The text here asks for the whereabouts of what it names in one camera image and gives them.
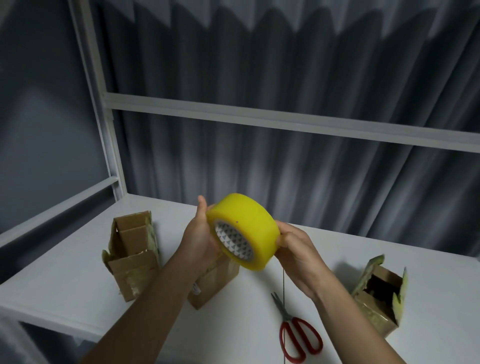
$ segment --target scissors blade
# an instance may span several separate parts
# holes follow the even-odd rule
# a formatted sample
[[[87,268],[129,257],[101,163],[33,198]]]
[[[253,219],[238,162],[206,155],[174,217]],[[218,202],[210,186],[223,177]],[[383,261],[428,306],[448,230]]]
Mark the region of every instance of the scissors blade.
[[[275,302],[275,306],[278,308],[280,313],[282,314],[283,320],[284,321],[291,321],[292,320],[292,315],[290,315],[287,310],[285,309],[285,306],[283,305],[280,297],[276,292],[272,293],[272,298]]]

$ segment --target red handle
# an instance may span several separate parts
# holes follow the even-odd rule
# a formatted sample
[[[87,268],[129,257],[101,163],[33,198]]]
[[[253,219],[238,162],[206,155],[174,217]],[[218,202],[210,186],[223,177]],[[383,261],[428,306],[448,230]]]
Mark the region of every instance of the red handle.
[[[290,356],[289,353],[287,353],[287,350],[285,349],[285,343],[283,341],[283,331],[284,330],[287,331],[287,334],[290,337],[290,340],[292,340],[293,345],[295,345],[295,349],[297,349],[297,351],[299,353],[299,357],[294,358],[294,357]],[[307,354],[305,354],[305,352],[301,348],[301,346],[300,346],[299,342],[297,341],[297,338],[293,334],[293,330],[290,327],[290,325],[288,324],[288,322],[283,322],[282,325],[280,326],[280,346],[282,347],[282,351],[283,351],[283,354],[285,355],[285,357],[288,359],[288,361],[290,361],[293,364],[301,364],[307,358]]]
[[[324,342],[322,341],[322,338],[320,337],[320,334],[317,332],[317,330],[315,330],[313,328],[312,325],[310,325],[307,321],[305,320],[302,320],[301,318],[298,318],[298,317],[294,317],[292,319],[292,323],[293,323],[293,326],[295,326],[295,329],[297,329],[298,333],[300,334],[303,342],[305,343],[305,345],[307,346],[307,349],[308,349],[308,352],[312,355],[316,355],[316,354],[319,354],[322,349],[324,348]],[[305,331],[303,331],[300,323],[304,324],[306,327],[308,327],[308,329],[315,335],[315,337],[317,338],[318,340],[318,348],[315,349],[312,344],[310,343],[310,341],[308,340],[308,337],[307,335],[305,334]]]

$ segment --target white label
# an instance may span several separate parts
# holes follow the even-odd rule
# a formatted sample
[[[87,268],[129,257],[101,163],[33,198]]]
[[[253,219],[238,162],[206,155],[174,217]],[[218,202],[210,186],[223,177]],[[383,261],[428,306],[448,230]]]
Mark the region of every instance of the white label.
[[[202,291],[200,290],[200,288],[198,287],[198,284],[197,282],[195,282],[192,286],[192,293],[195,295],[195,296],[198,296],[200,293],[202,293]]]

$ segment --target person's left arm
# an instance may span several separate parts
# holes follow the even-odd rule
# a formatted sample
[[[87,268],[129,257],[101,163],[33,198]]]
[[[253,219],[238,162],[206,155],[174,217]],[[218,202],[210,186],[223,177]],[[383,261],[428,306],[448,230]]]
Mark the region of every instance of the person's left arm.
[[[199,196],[197,213],[175,254],[81,364],[155,362],[193,283],[220,251],[206,211],[206,201]]]

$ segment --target yellow packing tape roll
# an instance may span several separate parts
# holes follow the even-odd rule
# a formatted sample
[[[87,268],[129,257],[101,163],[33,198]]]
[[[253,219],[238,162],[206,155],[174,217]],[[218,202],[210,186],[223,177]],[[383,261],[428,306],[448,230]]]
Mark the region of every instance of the yellow packing tape roll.
[[[247,269],[265,268],[277,250],[275,220],[245,195],[229,194],[207,211],[207,220],[225,254]]]

